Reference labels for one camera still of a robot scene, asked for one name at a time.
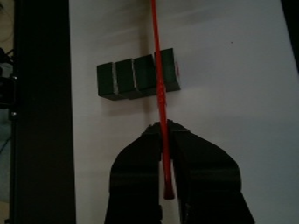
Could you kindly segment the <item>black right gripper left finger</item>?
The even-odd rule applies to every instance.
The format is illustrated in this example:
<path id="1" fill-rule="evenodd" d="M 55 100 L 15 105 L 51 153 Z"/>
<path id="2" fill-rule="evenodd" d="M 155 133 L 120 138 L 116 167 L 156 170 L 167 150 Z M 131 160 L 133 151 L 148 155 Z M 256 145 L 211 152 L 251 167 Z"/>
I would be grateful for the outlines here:
<path id="1" fill-rule="evenodd" d="M 155 123 L 116 156 L 109 172 L 104 224 L 161 224 L 160 154 L 160 126 Z"/>

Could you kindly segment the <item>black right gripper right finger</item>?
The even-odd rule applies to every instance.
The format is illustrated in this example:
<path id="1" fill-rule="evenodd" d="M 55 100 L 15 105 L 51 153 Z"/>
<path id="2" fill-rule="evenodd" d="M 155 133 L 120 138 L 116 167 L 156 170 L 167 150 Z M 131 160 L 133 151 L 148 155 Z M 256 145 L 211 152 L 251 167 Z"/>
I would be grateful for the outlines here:
<path id="1" fill-rule="evenodd" d="M 168 130 L 181 224 L 255 224 L 233 158 L 179 123 Z"/>

